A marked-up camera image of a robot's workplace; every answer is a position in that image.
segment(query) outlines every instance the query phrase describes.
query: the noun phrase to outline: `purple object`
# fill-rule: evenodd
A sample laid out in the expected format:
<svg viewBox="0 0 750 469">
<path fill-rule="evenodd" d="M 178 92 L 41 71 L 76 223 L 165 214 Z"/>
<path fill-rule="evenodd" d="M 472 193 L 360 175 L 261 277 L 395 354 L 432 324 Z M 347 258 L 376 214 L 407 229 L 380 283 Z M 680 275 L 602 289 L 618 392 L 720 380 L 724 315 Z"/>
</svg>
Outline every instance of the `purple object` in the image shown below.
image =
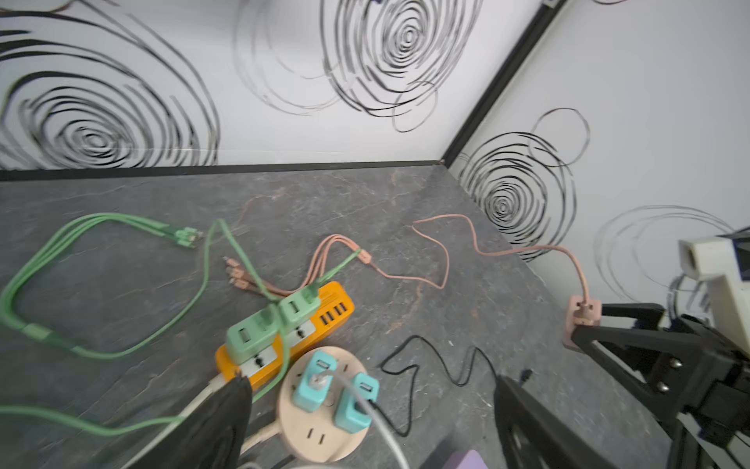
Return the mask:
<svg viewBox="0 0 750 469">
<path fill-rule="evenodd" d="M 474 449 L 455 452 L 442 469 L 487 469 L 482 457 Z"/>
</svg>

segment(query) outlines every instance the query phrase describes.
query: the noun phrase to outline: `white wall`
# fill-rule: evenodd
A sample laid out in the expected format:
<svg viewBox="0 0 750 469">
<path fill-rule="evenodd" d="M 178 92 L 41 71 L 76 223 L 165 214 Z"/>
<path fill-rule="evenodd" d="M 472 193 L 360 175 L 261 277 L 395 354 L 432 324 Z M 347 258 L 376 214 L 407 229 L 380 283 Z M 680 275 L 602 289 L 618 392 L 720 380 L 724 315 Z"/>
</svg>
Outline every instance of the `white wall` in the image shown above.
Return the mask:
<svg viewBox="0 0 750 469">
<path fill-rule="evenodd" d="M 664 304 L 667 286 L 680 274 L 678 239 L 750 224 L 748 24 L 750 2 L 745 0 L 627 0 L 618 5 L 569 0 L 463 153 L 479 149 L 471 165 L 483 150 L 492 149 L 493 143 L 482 147 L 491 137 L 529 132 L 554 108 L 576 109 L 590 129 L 578 161 L 572 162 L 587 131 L 570 110 L 550 114 L 534 131 L 555 147 L 550 152 L 559 161 L 570 164 L 551 170 L 530 163 L 525 152 L 519 157 L 534 166 L 548 197 L 545 205 L 535 189 L 523 203 L 546 206 L 540 218 L 549 227 L 569 223 L 570 228 L 561 239 L 551 239 L 549 230 L 538 240 L 514 233 L 533 213 L 513 215 L 519 202 L 504 196 L 516 193 L 500 186 L 518 169 L 500 169 L 503 163 L 475 168 L 481 175 L 494 168 L 489 174 L 496 182 L 474 195 L 493 191 L 487 198 L 496 209 L 505 201 L 506 215 L 497 224 L 510 240 L 520 245 L 552 241 L 573 250 L 594 296 L 606 302 Z M 514 148 L 528 141 L 518 135 L 501 140 L 519 145 Z M 546 158 L 542 162 L 555 161 L 539 150 L 535 155 Z M 454 174 L 466 167 L 465 159 L 453 166 Z M 465 171 L 461 178 L 465 187 L 469 176 Z M 528 175 L 521 179 L 532 180 Z M 560 187 L 568 188 L 565 202 Z M 564 256 L 546 253 L 530 266 L 561 304 L 580 291 Z M 702 293 L 690 308 L 690 293 L 681 295 L 682 312 L 703 310 L 698 306 Z"/>
<path fill-rule="evenodd" d="M 3 29 L 16 34 L 0 44 L 46 44 L 0 53 L 0 169 L 437 160 L 539 7 L 537 0 L 78 0 L 56 10 L 67 3 L 0 0 L 0 8 L 54 11 L 3 17 Z M 337 21 L 338 5 L 351 15 Z M 344 26 L 348 33 L 337 35 Z M 359 49 L 359 41 L 369 46 Z M 348 49 L 336 53 L 336 44 Z M 36 78 L 9 95 L 38 71 L 85 77 Z M 154 93 L 136 96 L 144 84 Z M 83 90 L 50 91 L 68 85 Z M 38 98 L 71 95 L 81 99 L 78 109 L 68 104 L 45 120 L 53 101 Z M 378 106 L 374 115 L 362 111 Z M 170 132 L 182 138 L 162 135 Z"/>
</svg>

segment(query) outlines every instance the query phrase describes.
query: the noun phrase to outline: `beige round power strip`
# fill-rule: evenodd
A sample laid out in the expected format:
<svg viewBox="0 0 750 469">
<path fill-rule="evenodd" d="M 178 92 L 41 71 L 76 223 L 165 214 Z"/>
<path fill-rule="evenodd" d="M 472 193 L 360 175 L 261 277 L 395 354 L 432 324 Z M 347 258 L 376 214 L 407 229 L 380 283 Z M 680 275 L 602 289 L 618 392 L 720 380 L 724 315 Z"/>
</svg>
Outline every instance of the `beige round power strip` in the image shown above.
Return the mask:
<svg viewBox="0 0 750 469">
<path fill-rule="evenodd" d="M 367 373 L 357 357 L 343 348 L 320 347 L 310 350 L 292 365 L 281 384 L 276 406 L 277 421 L 281 439 L 295 457 L 309 462 L 338 461 L 354 451 L 368 431 L 365 429 L 351 434 L 334 425 L 334 415 L 344 388 L 337 380 L 333 380 L 325 402 L 315 412 L 308 413 L 292 403 L 292 394 L 299 385 L 302 372 L 317 350 L 333 356 L 338 361 L 336 370 L 347 377 L 354 378 L 359 372 Z"/>
</svg>

